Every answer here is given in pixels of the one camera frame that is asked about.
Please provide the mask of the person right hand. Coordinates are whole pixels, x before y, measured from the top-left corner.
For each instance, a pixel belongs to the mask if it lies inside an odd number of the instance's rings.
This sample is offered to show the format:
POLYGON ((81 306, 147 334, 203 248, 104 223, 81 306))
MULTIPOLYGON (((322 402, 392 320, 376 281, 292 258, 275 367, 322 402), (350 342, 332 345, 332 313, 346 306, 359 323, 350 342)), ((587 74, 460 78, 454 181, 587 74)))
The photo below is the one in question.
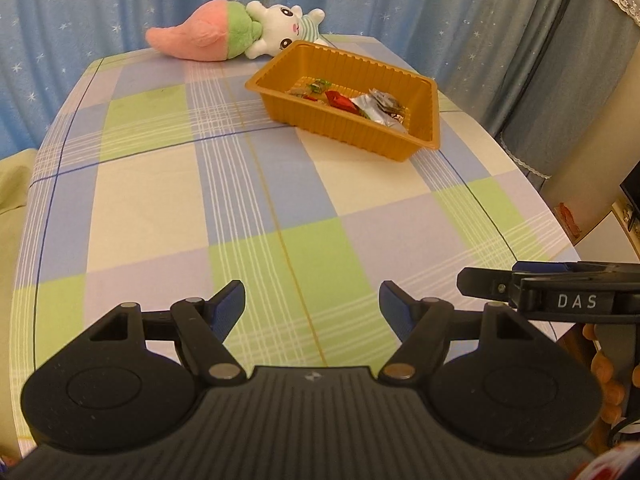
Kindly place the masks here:
POLYGON ((591 361, 591 371, 603 389, 604 404, 601 418, 606 424, 614 425, 622 417, 625 388, 614 379, 614 366, 601 348, 598 348, 591 361))

